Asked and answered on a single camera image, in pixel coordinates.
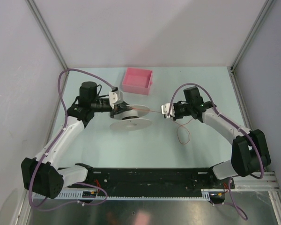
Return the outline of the white plastic spool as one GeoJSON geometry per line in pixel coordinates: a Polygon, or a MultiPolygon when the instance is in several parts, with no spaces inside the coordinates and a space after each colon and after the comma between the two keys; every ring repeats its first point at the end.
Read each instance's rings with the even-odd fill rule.
{"type": "Polygon", "coordinates": [[[149,127],[152,121],[144,118],[149,113],[149,108],[144,105],[126,105],[124,111],[114,115],[116,122],[110,125],[112,131],[128,132],[149,127]]]}

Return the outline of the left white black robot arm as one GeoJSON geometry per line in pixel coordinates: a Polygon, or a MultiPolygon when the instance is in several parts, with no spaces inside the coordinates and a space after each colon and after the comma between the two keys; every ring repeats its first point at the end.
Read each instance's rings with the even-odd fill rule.
{"type": "Polygon", "coordinates": [[[122,92],[114,89],[106,98],[97,93],[95,82],[83,82],[79,96],[67,109],[65,122],[61,129],[47,145],[34,157],[22,161],[22,177],[24,187],[30,194],[36,193],[47,198],[56,198],[65,187],[80,183],[90,187],[94,175],[89,173],[90,166],[76,163],[61,169],[60,160],[71,143],[75,140],[94,118],[95,113],[109,113],[111,118],[132,110],[123,100],[122,92]]]}

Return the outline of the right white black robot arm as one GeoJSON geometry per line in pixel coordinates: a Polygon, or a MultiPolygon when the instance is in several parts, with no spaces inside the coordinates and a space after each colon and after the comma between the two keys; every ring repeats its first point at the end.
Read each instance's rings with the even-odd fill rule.
{"type": "Polygon", "coordinates": [[[202,86],[185,83],[177,90],[183,90],[185,101],[170,101],[170,109],[165,116],[173,120],[191,116],[213,128],[232,146],[231,159],[211,167],[212,173],[207,175],[207,184],[218,188],[225,178],[235,176],[262,179],[264,168],[271,163],[265,134],[228,118],[217,109],[213,99],[205,102],[200,94],[200,90],[206,91],[202,86]]]}

